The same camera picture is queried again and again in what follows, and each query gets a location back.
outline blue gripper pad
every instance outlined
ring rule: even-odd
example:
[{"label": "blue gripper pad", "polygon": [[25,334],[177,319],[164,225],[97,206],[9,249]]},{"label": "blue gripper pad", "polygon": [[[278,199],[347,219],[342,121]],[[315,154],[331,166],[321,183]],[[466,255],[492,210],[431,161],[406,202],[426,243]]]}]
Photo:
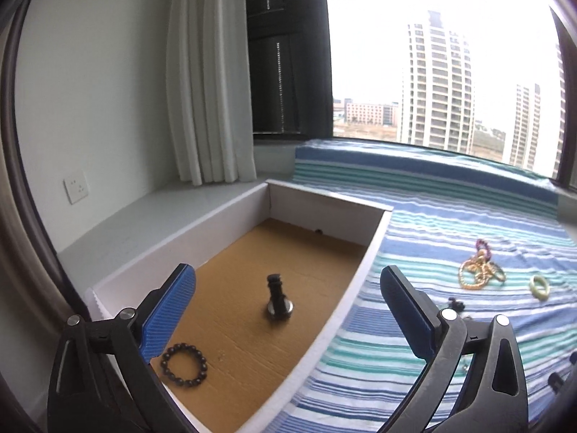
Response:
[{"label": "blue gripper pad", "polygon": [[383,268],[381,294],[415,356],[431,361],[441,332],[437,306],[425,293],[414,289],[397,266]]},{"label": "blue gripper pad", "polygon": [[194,269],[185,264],[142,325],[140,355],[145,363],[160,356],[196,289]]}]

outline dark hole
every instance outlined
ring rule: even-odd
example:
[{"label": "dark hole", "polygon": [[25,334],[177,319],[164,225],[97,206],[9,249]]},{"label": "dark hole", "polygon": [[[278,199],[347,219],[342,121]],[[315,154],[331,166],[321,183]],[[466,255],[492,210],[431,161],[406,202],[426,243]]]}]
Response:
[{"label": "dark hole", "polygon": [[76,342],[74,339],[70,339],[64,346],[56,392],[62,395],[71,395],[84,391],[84,381],[82,379],[78,351],[76,350]]},{"label": "dark hole", "polygon": [[516,395],[519,392],[511,344],[505,338],[501,340],[499,345],[499,358],[493,377],[493,390],[509,395]]}]

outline black beaded bracelet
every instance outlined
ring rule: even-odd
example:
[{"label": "black beaded bracelet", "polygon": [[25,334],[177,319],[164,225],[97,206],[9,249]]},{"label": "black beaded bracelet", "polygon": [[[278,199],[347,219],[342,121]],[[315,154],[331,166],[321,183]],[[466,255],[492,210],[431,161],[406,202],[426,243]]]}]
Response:
[{"label": "black beaded bracelet", "polygon": [[[187,351],[193,355],[200,363],[200,371],[198,372],[198,377],[196,379],[184,380],[181,377],[176,377],[175,374],[168,368],[168,360],[179,351]],[[203,352],[197,350],[194,345],[188,344],[175,344],[172,347],[168,347],[166,352],[162,354],[162,361],[160,362],[160,367],[162,368],[162,373],[168,377],[169,380],[173,381],[177,386],[185,386],[187,388],[193,388],[198,386],[203,380],[207,378],[207,359],[203,356]]]}]

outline silver screw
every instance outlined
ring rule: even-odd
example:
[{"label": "silver screw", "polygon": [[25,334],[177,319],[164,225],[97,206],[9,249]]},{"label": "silver screw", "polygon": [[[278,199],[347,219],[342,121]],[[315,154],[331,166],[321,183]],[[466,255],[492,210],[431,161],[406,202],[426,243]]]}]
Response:
[{"label": "silver screw", "polygon": [[73,315],[73,316],[70,316],[70,317],[68,318],[68,321],[66,321],[66,323],[67,323],[68,325],[76,325],[76,324],[78,324],[79,322],[80,322],[80,316],[77,315],[77,314],[75,314],[75,315]]},{"label": "silver screw", "polygon": [[457,313],[450,308],[443,309],[441,315],[446,320],[455,320],[457,318]]},{"label": "silver screw", "polygon": [[504,314],[500,314],[497,316],[497,322],[501,325],[509,325],[509,318]]},{"label": "silver screw", "polygon": [[120,311],[119,316],[121,319],[132,319],[136,314],[136,311],[132,308],[124,308]]}]

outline brown cardboard bottom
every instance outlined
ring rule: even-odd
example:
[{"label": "brown cardboard bottom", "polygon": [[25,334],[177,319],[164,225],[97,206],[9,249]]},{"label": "brown cardboard bottom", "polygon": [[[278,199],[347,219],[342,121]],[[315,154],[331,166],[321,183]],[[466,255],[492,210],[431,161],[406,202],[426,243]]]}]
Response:
[{"label": "brown cardboard bottom", "polygon": [[[196,293],[169,346],[195,345],[208,360],[198,388],[160,379],[213,433],[232,433],[246,422],[305,354],[327,322],[366,248],[268,219],[196,270]],[[280,273],[294,303],[292,317],[270,320],[267,275]],[[170,369],[194,379],[197,362],[179,353]]]}]

